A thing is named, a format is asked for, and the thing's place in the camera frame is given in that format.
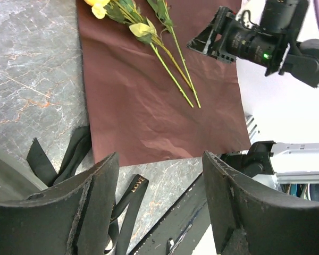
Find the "yellow rose stem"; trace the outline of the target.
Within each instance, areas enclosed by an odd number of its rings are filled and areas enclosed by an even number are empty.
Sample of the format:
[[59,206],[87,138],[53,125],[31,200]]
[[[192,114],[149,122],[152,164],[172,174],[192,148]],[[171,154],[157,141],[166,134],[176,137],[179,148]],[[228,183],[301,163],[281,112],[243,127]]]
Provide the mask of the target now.
[[[158,32],[152,21],[142,14],[140,7],[135,1],[85,1],[85,3],[90,6],[91,13],[93,16],[99,20],[104,18],[110,18],[111,20],[123,24],[129,28],[133,36],[145,45],[150,45],[153,52],[161,62],[162,66],[171,77],[175,85],[178,87],[179,91],[183,95],[184,99],[187,101],[190,107],[194,107],[193,103],[187,96],[186,92],[179,84],[177,79],[174,77],[172,71],[168,68],[167,64],[161,57],[158,48],[164,50],[168,55],[169,59],[172,61],[183,80],[186,82],[188,87],[191,89],[195,96],[197,106],[200,107],[199,99],[191,80],[185,58],[182,54],[181,48],[179,46],[175,31],[174,24],[169,15],[169,7],[166,1],[148,1],[147,3],[152,8],[155,13],[156,18],[162,24],[163,29]],[[167,31],[171,34],[176,48],[179,52],[183,68],[180,67],[178,62],[175,60],[174,56],[170,50],[164,45],[162,39],[162,33]]]

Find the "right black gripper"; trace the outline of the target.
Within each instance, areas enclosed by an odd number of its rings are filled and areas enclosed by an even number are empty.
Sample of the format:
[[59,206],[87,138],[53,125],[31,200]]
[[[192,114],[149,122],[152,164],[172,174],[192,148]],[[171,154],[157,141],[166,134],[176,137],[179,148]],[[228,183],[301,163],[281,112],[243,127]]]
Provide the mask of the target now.
[[197,37],[187,43],[187,48],[203,55],[210,55],[225,63],[237,58],[255,61],[255,28],[237,21],[236,14],[226,6],[220,6],[212,20],[211,28],[204,29]]

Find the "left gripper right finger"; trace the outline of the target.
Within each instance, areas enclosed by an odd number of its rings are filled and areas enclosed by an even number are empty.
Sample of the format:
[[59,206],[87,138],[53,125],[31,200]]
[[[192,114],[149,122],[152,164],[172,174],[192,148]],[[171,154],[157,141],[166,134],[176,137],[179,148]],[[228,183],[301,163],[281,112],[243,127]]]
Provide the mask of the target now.
[[319,202],[271,189],[208,151],[202,162],[219,254],[319,254]]

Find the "red wrapping paper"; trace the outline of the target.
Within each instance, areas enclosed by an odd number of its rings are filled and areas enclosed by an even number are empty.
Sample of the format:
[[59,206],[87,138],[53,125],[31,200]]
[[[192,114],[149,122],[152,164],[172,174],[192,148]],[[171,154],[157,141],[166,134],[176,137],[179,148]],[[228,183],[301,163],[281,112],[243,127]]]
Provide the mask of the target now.
[[[199,157],[250,147],[235,64],[189,50],[186,43],[210,22],[221,5],[240,1],[169,1],[170,16],[195,96],[166,54],[163,58],[193,103],[190,107],[152,48],[110,19],[96,19],[77,1],[83,78],[94,160],[118,152],[121,166]],[[171,35],[162,35],[176,60]]]

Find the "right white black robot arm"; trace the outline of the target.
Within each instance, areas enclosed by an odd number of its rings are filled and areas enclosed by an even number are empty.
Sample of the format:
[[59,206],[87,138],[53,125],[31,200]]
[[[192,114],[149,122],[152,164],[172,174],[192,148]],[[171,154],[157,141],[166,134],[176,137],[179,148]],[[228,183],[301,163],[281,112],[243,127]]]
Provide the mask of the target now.
[[[265,67],[265,75],[291,74],[319,88],[319,39],[299,42],[308,1],[248,1],[238,12],[220,6],[187,47],[224,63],[237,59]],[[319,143],[257,141],[246,153],[222,155],[234,169],[281,184],[319,183]]]

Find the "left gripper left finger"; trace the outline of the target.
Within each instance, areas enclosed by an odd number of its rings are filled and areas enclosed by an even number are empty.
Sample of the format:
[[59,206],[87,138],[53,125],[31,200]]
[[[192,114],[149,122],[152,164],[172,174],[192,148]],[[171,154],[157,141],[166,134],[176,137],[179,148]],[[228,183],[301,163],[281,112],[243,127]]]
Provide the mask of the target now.
[[81,191],[72,184],[0,202],[0,254],[66,254]]

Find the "black ribbon with gold text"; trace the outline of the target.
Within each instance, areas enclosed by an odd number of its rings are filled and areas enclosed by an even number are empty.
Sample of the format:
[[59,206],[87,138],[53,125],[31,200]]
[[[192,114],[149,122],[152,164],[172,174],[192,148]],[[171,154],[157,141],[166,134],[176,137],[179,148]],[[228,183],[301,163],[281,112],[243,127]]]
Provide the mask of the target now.
[[115,199],[119,174],[116,153],[76,175],[80,163],[92,147],[89,126],[76,128],[63,157],[60,170],[55,171],[38,139],[34,139],[27,155],[33,173],[49,188],[59,190],[72,184],[81,191],[66,241],[66,254],[127,254],[140,205],[148,180],[137,174],[120,201]]

